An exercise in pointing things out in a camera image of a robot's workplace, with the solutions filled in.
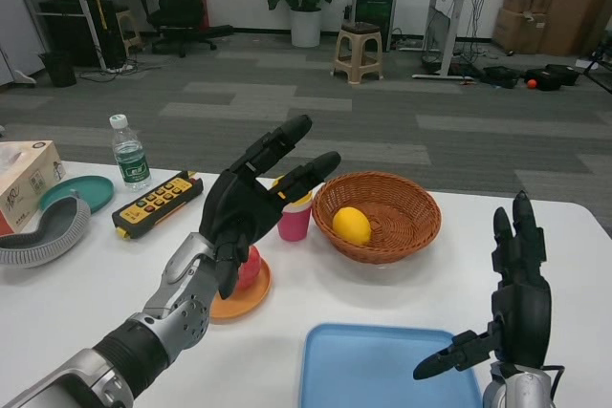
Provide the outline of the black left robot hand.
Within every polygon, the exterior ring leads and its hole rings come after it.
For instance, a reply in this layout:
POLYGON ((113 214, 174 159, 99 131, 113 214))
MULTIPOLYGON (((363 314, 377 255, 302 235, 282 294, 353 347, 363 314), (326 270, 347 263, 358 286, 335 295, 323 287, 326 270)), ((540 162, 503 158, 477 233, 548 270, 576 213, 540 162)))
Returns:
POLYGON ((257 180, 295 149, 312 124, 309 116, 301 115, 263 135, 220 174, 208 192, 199 233, 214 245, 221 298, 233 294, 250 246, 277 225, 283 209, 305 197, 339 166, 340 154, 331 151, 284 174, 270 189, 257 180))

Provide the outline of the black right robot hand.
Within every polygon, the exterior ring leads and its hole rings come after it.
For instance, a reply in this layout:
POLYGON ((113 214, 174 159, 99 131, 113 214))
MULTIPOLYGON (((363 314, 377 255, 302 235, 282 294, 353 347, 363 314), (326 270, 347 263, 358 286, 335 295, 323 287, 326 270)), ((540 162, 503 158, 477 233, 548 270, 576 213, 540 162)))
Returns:
POLYGON ((424 359, 413 371, 416 380, 450 369, 465 371, 490 358, 538 369, 543 366, 551 334, 552 294, 540 272, 546 261, 543 229, 536 224, 532 203, 519 192, 513 216, 499 207, 493 215, 493 271, 501 276, 492 293, 492 321, 477 334, 455 335, 451 344, 424 359))

